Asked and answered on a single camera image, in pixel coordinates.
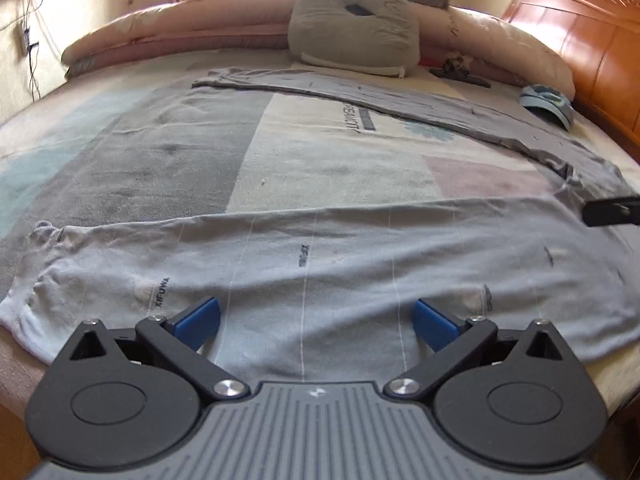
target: black circular joint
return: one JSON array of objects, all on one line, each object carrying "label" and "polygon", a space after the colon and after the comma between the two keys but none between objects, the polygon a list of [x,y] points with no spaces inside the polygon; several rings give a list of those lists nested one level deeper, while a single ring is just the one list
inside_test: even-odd
[{"label": "black circular joint", "polygon": [[43,456],[78,469],[113,470],[166,452],[199,415],[198,394],[176,374],[85,359],[59,368],[36,390],[25,422]]},{"label": "black circular joint", "polygon": [[507,383],[487,398],[495,415],[513,424],[543,424],[562,410],[562,399],[551,388],[535,383]]},{"label": "black circular joint", "polygon": [[139,388],[121,382],[92,384],[71,400],[74,415],[87,424],[121,424],[139,415],[146,395]]},{"label": "black circular joint", "polygon": [[433,403],[444,433],[501,469],[563,468],[584,457],[606,424],[602,400],[586,374],[538,361],[473,368],[444,383]]}]

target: wooden headboard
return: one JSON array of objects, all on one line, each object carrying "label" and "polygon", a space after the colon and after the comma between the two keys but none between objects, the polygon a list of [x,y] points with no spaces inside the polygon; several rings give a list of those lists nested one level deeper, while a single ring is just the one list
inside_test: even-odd
[{"label": "wooden headboard", "polygon": [[640,162],[640,0],[512,0],[502,18],[562,56],[575,108]]}]

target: white line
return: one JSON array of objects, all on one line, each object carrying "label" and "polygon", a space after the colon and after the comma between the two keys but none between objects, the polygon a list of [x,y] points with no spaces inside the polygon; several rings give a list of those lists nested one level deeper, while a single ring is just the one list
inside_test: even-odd
[{"label": "white line", "polygon": [[80,298],[80,306],[78,307],[78,314],[76,315],[76,326],[81,321],[80,315],[82,314],[82,305],[84,304],[84,297],[86,296],[86,284],[87,284],[88,281],[89,281],[89,279],[87,278],[86,280],[84,280],[84,282],[82,284],[82,298]]},{"label": "white line", "polygon": [[306,381],[305,379],[305,304],[306,304],[306,280],[309,277],[309,267],[311,267],[311,253],[313,251],[313,243],[316,238],[316,221],[318,220],[318,213],[316,212],[314,216],[314,224],[311,228],[311,243],[309,244],[309,254],[306,259],[306,272],[305,272],[305,280],[302,284],[302,314],[300,315],[300,368],[302,370],[301,377],[302,382]]},{"label": "white line", "polygon": [[[391,240],[391,213],[393,210],[389,210],[389,218],[386,223],[388,227],[388,236],[389,240]],[[398,335],[400,336],[400,348],[402,349],[402,365],[404,366],[404,371],[407,371],[409,367],[406,365],[406,352],[404,351],[404,340],[402,339],[402,321],[400,317],[401,305],[400,305],[400,296],[398,294],[398,285],[396,284],[396,260],[394,259],[393,253],[391,254],[391,280],[394,284],[394,291],[396,292],[396,302],[398,303]]]},{"label": "white line", "polygon": [[151,294],[149,295],[149,303],[147,303],[146,305],[146,314],[145,317],[149,317],[151,315],[151,307],[153,306],[152,303],[154,302],[154,298],[156,297],[156,286],[154,285],[151,288]]},{"label": "white line", "polygon": [[180,234],[178,235],[177,243],[180,243],[180,240],[182,240],[182,232],[184,231],[184,224],[185,222],[182,222],[182,227],[180,228]]},{"label": "white line", "polygon": [[229,282],[229,294],[226,297],[225,320],[222,322],[222,333],[220,334],[220,346],[218,346],[218,352],[216,353],[216,358],[213,359],[213,362],[217,362],[218,358],[220,357],[220,352],[222,352],[222,345],[225,342],[225,332],[226,332],[226,325],[227,325],[226,322],[229,319],[229,310],[231,310],[231,291],[234,288],[234,281],[236,279],[236,275],[238,274],[238,270],[240,270],[240,265],[242,264],[242,259],[244,258],[246,247],[249,244],[249,238],[251,237],[251,233],[254,230],[254,221],[255,221],[255,216],[251,218],[251,225],[249,225],[249,232],[246,235],[246,240],[244,240],[244,248],[242,248],[240,259],[236,264],[236,270],[234,270],[234,275],[231,277],[231,281]]}]

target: gray plush cushion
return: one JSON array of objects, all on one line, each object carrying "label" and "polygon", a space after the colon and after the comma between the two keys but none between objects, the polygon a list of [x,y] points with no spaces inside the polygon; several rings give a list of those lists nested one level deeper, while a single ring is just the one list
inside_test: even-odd
[{"label": "gray plush cushion", "polygon": [[403,76],[420,61],[417,18],[406,0],[298,0],[289,49],[303,62]]}]

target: blue gripper pad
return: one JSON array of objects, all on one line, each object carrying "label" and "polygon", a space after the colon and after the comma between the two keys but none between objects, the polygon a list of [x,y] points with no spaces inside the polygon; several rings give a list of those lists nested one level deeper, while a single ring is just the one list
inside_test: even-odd
[{"label": "blue gripper pad", "polygon": [[434,352],[460,336],[460,329],[421,300],[415,302],[414,331]]},{"label": "blue gripper pad", "polygon": [[220,304],[216,298],[209,298],[197,305],[186,316],[171,319],[171,334],[194,351],[213,337],[220,327]]}]

